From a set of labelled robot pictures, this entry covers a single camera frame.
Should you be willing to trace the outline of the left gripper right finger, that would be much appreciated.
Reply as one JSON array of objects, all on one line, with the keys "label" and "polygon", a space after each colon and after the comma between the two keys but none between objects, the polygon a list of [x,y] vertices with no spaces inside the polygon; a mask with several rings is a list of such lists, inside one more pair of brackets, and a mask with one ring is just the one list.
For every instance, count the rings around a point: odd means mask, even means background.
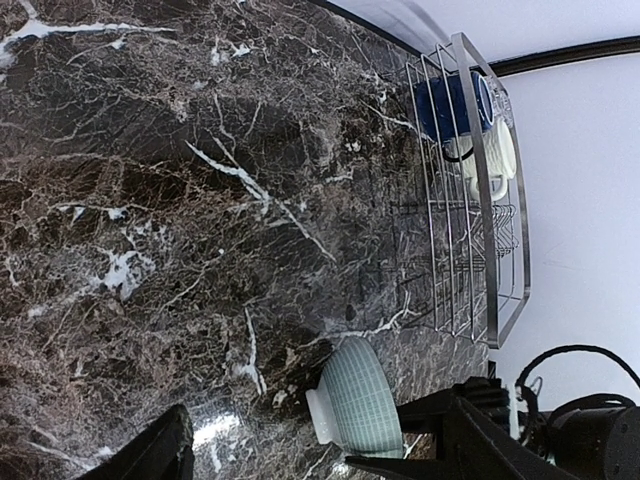
[{"label": "left gripper right finger", "polygon": [[401,431],[432,433],[434,459],[348,456],[345,463],[386,479],[568,479],[510,435],[509,391],[471,377],[397,408]]}]

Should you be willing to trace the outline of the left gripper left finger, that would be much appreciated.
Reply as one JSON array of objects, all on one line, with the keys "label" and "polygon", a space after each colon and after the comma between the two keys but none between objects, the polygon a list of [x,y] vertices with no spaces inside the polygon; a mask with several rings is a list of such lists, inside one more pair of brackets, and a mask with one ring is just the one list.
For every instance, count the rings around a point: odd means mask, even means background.
[{"label": "left gripper left finger", "polygon": [[85,480],[191,480],[194,432],[188,410],[176,404],[105,463],[82,475]]}]

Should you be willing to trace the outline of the pale green bowl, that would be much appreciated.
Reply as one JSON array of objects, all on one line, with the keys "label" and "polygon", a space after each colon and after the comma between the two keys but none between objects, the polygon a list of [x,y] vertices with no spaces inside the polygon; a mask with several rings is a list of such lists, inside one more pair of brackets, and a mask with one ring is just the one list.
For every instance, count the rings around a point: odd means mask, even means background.
[{"label": "pale green bowl", "polygon": [[400,459],[403,434],[391,388],[371,344],[346,340],[305,392],[316,438],[364,457]]}]

